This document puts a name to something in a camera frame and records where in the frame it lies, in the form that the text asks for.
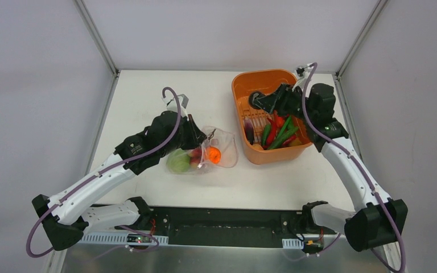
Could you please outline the dark purple toy mangosteen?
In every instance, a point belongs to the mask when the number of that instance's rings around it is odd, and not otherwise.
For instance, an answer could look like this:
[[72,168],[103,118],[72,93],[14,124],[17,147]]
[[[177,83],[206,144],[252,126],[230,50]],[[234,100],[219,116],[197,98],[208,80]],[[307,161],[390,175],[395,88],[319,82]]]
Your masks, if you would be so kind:
[[264,96],[265,95],[260,91],[254,91],[253,93],[251,93],[248,97],[248,103],[250,107],[256,110],[262,110],[262,106],[259,100]]

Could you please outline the red toy lychee bunch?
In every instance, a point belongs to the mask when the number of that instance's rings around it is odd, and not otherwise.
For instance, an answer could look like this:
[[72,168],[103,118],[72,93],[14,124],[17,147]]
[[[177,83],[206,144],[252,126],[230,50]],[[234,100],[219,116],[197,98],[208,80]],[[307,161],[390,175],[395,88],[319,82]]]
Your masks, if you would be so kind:
[[189,152],[189,165],[192,169],[200,169],[205,163],[204,149],[198,147]]

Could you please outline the green toy cabbage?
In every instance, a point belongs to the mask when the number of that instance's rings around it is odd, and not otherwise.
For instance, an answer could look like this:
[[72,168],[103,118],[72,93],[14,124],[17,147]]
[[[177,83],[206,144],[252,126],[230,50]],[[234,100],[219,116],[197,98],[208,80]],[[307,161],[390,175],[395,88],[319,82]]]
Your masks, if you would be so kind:
[[186,173],[190,169],[190,158],[187,151],[177,149],[169,154],[166,166],[172,173]]

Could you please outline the orange toy tangerine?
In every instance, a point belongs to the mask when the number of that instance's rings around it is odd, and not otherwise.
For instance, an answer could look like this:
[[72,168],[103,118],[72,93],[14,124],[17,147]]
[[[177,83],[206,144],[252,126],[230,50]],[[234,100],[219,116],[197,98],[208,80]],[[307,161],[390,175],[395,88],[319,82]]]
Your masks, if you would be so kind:
[[205,157],[213,164],[219,164],[221,160],[221,151],[216,147],[208,147],[205,150]]

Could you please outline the clear pink zip top bag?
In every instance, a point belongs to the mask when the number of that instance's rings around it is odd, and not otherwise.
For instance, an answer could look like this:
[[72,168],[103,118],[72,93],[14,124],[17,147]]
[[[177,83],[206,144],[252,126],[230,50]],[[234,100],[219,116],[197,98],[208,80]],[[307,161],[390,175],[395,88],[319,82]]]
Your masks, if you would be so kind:
[[235,135],[205,126],[206,140],[192,150],[178,149],[169,154],[166,167],[175,175],[201,175],[216,168],[233,168],[238,162]]

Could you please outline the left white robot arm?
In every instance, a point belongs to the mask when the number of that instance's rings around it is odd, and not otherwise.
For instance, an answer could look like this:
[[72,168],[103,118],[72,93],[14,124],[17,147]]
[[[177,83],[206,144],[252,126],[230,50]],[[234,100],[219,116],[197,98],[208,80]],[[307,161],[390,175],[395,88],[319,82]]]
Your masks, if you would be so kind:
[[68,189],[51,197],[36,196],[32,205],[52,249],[70,248],[97,230],[121,225],[146,229],[151,222],[151,209],[142,197],[132,197],[115,205],[95,207],[94,203],[157,165],[171,152],[193,150],[206,138],[191,115],[178,117],[174,111],[164,111],[143,131],[125,138],[98,168]]

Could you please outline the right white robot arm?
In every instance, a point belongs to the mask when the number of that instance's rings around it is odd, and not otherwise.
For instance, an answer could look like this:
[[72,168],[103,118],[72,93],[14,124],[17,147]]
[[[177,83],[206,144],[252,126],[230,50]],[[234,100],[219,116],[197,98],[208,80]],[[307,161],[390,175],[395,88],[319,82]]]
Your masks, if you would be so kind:
[[353,202],[352,212],[325,201],[308,203],[299,226],[308,233],[321,227],[341,233],[358,252],[394,242],[404,251],[401,235],[407,205],[392,199],[372,178],[346,129],[333,116],[335,103],[334,88],[327,84],[314,84],[309,94],[298,86],[281,84],[272,94],[255,91],[249,96],[249,105],[257,110],[301,119],[309,140],[329,161]]

